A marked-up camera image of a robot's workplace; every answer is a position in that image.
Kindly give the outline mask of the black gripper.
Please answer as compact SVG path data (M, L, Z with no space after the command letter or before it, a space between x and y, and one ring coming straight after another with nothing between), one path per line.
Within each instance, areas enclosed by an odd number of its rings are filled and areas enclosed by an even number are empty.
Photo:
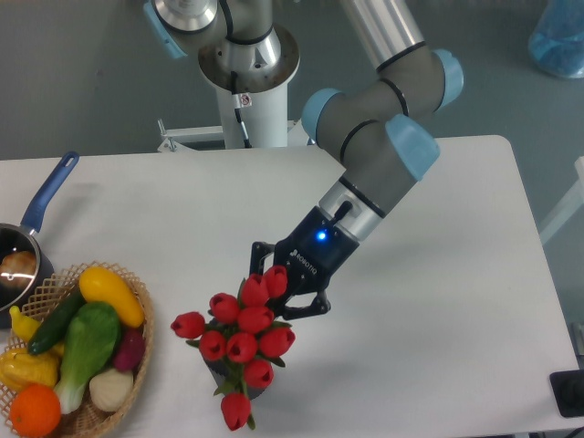
M285 239L276 244L252 243L249 276L262 276L266 259L274 254L274 264L287 270L285 296L271 303L275 315L283 320L325 315L330 311L330 302L324 289L358 246L356 239L340 231L333 220L315 206ZM313 292L316 295L307 306L287 304L293 296Z

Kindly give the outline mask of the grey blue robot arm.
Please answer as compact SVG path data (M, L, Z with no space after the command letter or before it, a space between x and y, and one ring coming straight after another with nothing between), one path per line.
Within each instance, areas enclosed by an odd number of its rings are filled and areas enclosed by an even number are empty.
M238 296L211 300L216 318L239 307L269 308L286 320L327 313L333 274L439 157L418 119L460 95L458 60L427 47L403 1L342 8L377 80L354 96L316 92L299 123L344 173L287 238L253 244ZM299 53L270 2L148 1L143 9L172 57L197 57L216 92L226 148L287 145L287 85Z

